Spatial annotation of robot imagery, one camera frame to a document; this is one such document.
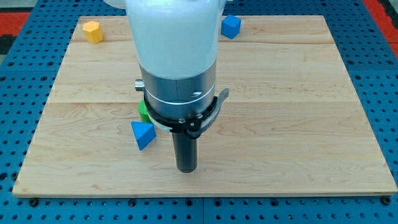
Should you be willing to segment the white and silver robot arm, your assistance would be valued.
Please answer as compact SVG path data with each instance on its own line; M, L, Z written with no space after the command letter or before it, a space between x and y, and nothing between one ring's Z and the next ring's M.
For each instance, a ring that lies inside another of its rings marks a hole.
M226 0L104 0L124 9L144 82L157 114L190 119L211 104Z

